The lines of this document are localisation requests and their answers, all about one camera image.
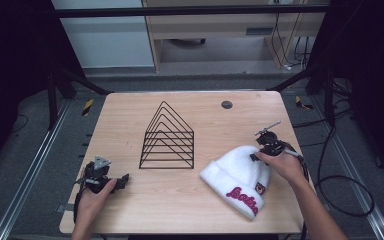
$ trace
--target human hand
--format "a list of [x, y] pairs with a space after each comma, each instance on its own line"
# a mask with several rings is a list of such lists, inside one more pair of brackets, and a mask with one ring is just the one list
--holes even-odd
[[86, 188], [77, 208], [76, 225], [71, 236], [72, 239], [89, 239], [92, 233], [92, 223], [102, 210], [105, 200], [113, 190], [117, 179], [111, 179], [99, 193], [93, 193]]
[[288, 153], [282, 152], [278, 156], [269, 156], [262, 152], [256, 152], [255, 155], [263, 162], [269, 164], [275, 171], [289, 184], [305, 180], [299, 160]]

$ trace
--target hat cuff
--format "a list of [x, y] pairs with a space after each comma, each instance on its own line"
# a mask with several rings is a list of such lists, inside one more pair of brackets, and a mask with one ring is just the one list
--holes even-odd
[[236, 181], [216, 161], [208, 164], [200, 176], [220, 197], [251, 220], [264, 205], [263, 198], [255, 189]]

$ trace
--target red logo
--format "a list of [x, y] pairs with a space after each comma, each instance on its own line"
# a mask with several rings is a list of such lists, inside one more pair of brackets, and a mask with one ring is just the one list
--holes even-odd
[[258, 194], [263, 196], [263, 194], [266, 192], [266, 187], [264, 187], [263, 184], [257, 182], [257, 184], [255, 185], [255, 191], [257, 191]]
[[257, 203], [255, 202], [254, 197], [249, 197], [246, 194], [241, 194], [242, 188], [235, 187], [230, 193], [226, 193], [226, 197], [231, 197], [233, 199], [238, 199], [239, 201], [244, 202], [257, 216], [258, 208], [255, 206]]

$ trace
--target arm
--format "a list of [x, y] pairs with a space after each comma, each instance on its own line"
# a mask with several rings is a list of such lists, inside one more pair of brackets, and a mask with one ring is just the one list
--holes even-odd
[[112, 179], [98, 194], [93, 193], [89, 189], [84, 190], [79, 202], [76, 225], [74, 226], [71, 239], [90, 239], [93, 221], [104, 206], [105, 200], [116, 182], [117, 179]]
[[301, 165], [294, 156], [284, 152], [276, 157], [261, 152], [255, 155], [288, 181], [312, 239], [347, 239], [305, 179]]

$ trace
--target forearm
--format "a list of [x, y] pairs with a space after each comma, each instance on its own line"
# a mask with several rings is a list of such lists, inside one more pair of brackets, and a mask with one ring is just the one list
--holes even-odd
[[290, 184], [311, 239], [347, 239], [304, 178]]
[[92, 234], [92, 223], [87, 220], [78, 219], [71, 235], [72, 240], [90, 239]]

